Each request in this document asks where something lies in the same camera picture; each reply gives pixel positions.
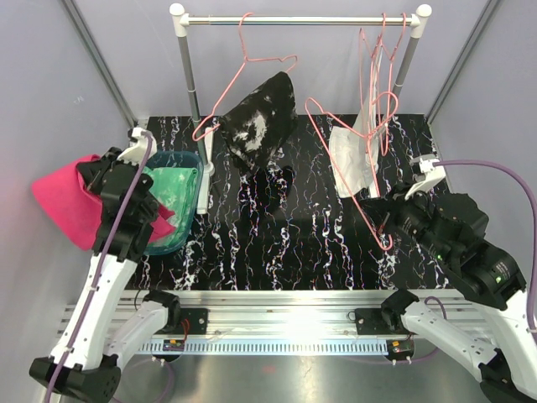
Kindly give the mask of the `magenta pink trousers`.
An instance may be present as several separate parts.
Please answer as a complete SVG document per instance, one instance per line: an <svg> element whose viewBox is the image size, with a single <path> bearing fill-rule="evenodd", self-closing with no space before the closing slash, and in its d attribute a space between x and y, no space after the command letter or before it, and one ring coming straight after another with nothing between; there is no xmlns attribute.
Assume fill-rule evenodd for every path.
<svg viewBox="0 0 537 403"><path fill-rule="evenodd" d="M90 193L81 173L80 163L100 159L89 154L36 180L31 190L36 202L60 231L78 248L89 250L96 241L102 222L102 200Z"/></svg>

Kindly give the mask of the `green tie-dye trousers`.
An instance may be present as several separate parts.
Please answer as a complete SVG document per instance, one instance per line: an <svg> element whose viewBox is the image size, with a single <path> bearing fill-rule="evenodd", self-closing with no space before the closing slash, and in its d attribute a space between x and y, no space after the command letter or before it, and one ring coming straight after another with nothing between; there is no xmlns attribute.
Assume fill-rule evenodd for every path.
<svg viewBox="0 0 537 403"><path fill-rule="evenodd" d="M197 205L197 168L144 168L153 181L151 194L159 203L147 251L163 254L179 249L190 233Z"/></svg>

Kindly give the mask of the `black white patterned trousers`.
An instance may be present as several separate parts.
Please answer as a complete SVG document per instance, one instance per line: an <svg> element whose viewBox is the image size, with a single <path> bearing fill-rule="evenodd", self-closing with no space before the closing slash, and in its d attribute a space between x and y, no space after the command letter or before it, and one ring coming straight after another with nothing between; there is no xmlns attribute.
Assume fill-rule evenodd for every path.
<svg viewBox="0 0 537 403"><path fill-rule="evenodd" d="M218 119L233 164L242 174L267 166L295 132L298 115L289 74L280 71Z"/></svg>

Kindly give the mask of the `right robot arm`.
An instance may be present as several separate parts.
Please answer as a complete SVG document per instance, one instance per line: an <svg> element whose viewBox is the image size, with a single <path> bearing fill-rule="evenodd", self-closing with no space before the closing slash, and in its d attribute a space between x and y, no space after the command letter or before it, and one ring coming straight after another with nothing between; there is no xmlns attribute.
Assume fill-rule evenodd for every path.
<svg viewBox="0 0 537 403"><path fill-rule="evenodd" d="M425 338L468 371L491 402L534 402L536 342L525 310L528 287L515 259L485 239L487 214L467 194L405 198L397 191L368 200L366 210L380 233L407 236L436 259L495 342L462 331L409 290L382 302L383 327Z"/></svg>

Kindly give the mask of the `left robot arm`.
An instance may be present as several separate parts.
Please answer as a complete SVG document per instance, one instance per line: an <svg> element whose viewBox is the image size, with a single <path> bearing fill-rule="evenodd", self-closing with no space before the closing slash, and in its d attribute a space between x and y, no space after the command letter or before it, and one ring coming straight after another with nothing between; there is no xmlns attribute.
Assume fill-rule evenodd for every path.
<svg viewBox="0 0 537 403"><path fill-rule="evenodd" d="M108 402L121 373L155 333L172 333L182 322L180 300L153 290L112 336L107 334L123 290L154 229L169 212L151 194L143 169L152 150L112 148L38 179L33 195L77 245L92 251L75 310L48 356L36 358L29 375L45 387L44 401L64 395Z"/></svg>

